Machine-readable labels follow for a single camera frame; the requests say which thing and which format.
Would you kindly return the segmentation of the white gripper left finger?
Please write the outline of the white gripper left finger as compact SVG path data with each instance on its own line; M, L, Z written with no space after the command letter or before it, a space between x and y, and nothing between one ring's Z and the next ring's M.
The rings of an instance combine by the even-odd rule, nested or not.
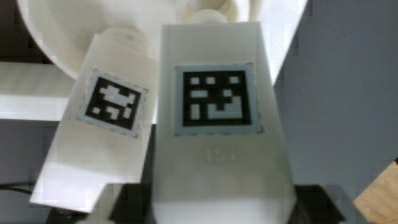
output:
M85 224L156 224L147 184L106 185Z

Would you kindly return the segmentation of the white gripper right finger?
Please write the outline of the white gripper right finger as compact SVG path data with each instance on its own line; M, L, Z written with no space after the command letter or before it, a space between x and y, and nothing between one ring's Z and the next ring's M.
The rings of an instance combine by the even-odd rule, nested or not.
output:
M294 193L287 224L355 224L355 209L339 185L296 185Z

